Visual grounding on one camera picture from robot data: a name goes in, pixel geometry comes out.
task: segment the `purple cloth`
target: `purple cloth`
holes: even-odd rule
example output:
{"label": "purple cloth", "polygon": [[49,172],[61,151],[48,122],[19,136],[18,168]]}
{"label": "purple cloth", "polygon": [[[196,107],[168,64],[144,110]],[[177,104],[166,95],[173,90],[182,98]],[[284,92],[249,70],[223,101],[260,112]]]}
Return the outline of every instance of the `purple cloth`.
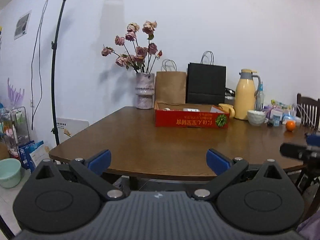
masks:
{"label": "purple cloth", "polygon": [[301,223],[297,232],[307,240],[320,240],[320,211]]}

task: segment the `blue packaging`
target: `blue packaging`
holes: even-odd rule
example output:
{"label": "blue packaging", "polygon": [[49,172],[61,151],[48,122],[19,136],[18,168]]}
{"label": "blue packaging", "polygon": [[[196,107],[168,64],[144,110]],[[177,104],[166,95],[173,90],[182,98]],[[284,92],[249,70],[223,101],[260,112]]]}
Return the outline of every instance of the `blue packaging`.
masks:
{"label": "blue packaging", "polygon": [[27,160],[27,154],[30,150],[30,146],[34,145],[35,141],[30,141],[28,143],[22,144],[20,146],[18,146],[18,153],[19,153],[19,157],[21,160],[21,166],[24,169],[29,169],[29,164],[28,164],[28,160]]}
{"label": "blue packaging", "polygon": [[273,115],[273,126],[278,127],[280,125],[280,116]]}
{"label": "blue packaging", "polygon": [[32,158],[30,156],[30,153],[32,153],[34,150],[36,150],[41,145],[43,145],[43,141],[40,141],[38,143],[34,143],[33,145],[30,146],[29,151],[26,153],[28,165],[29,165],[31,172],[33,172],[35,170],[36,165],[34,164]]}

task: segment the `yellow thermos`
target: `yellow thermos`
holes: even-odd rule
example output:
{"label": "yellow thermos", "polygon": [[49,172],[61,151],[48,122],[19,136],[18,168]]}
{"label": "yellow thermos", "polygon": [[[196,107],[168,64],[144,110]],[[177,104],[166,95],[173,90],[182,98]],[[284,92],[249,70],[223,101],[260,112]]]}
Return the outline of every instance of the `yellow thermos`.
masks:
{"label": "yellow thermos", "polygon": [[241,120],[247,120],[248,110],[254,110],[254,103],[256,100],[256,95],[258,90],[256,90],[253,82],[253,77],[257,77],[259,80],[259,85],[261,84],[260,77],[258,75],[253,75],[256,71],[250,69],[242,69],[240,75],[240,80],[236,87],[236,98],[234,110],[236,112],[235,118]]}

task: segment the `chair backrest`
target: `chair backrest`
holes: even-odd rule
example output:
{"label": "chair backrest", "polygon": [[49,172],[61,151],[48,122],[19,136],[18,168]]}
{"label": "chair backrest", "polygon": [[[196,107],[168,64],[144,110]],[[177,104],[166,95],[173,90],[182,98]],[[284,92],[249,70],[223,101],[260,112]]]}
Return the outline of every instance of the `chair backrest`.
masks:
{"label": "chair backrest", "polygon": [[297,116],[301,118],[301,123],[305,126],[318,130],[320,119],[320,99],[317,101],[313,98],[302,97],[301,94],[297,94],[297,105],[301,105],[307,113],[306,114],[301,110],[302,114],[300,114],[300,111],[297,109]]}

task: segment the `rose bouquet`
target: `rose bouquet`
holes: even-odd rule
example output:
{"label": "rose bouquet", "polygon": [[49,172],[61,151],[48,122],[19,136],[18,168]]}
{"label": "rose bouquet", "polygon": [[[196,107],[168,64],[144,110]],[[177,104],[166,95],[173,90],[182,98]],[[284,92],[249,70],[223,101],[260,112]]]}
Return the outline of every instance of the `rose bouquet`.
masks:
{"label": "rose bouquet", "polygon": [[[125,37],[119,37],[118,35],[115,38],[115,44],[118,46],[124,46],[126,53],[124,54],[117,54],[113,48],[110,47],[104,47],[101,52],[102,56],[108,56],[110,54],[116,54],[118,58],[116,59],[116,64],[120,67],[126,67],[129,69],[129,67],[133,67],[133,69],[138,73],[139,71],[142,73],[150,73],[152,70],[152,67],[156,61],[156,59],[159,59],[162,56],[162,51],[158,51],[157,45],[153,42],[150,43],[151,40],[154,38],[154,31],[156,30],[157,22],[149,22],[146,21],[143,25],[142,31],[146,34],[148,34],[148,47],[140,47],[138,45],[137,41],[137,32],[140,29],[140,26],[136,23],[130,23],[127,26],[127,34]],[[132,42],[135,55],[130,54],[127,47],[126,42]]]}

